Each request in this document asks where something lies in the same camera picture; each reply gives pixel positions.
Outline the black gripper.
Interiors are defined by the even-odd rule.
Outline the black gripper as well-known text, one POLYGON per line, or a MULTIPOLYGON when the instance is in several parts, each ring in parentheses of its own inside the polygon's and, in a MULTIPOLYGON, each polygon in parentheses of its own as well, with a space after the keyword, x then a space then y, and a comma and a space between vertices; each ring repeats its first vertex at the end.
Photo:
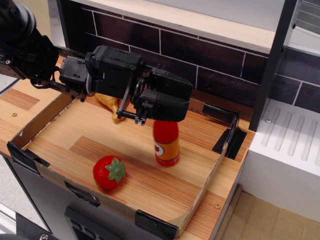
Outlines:
POLYGON ((139 54, 100 45, 85 55, 88 95, 100 93, 122 100, 118 117, 134 118, 144 125, 147 119, 180 122, 185 119, 193 84, 162 68, 148 67, 139 54), (148 89, 137 96, 133 105, 136 113, 126 111, 136 96, 135 89, 148 72, 148 89))

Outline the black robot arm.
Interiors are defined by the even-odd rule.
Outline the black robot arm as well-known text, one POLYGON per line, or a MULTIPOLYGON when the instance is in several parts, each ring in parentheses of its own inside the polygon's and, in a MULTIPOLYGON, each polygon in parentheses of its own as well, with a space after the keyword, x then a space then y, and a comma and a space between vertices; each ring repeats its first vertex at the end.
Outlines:
POLYGON ((0 72, 28 79, 37 89, 53 89, 84 101, 94 94, 121 99, 113 108, 118 119, 137 124, 147 119, 180 122, 187 114, 193 85, 163 68, 152 67, 141 56, 100 45, 83 57, 67 56, 57 66, 59 53, 40 34, 32 11, 14 0, 0 3, 0 72))

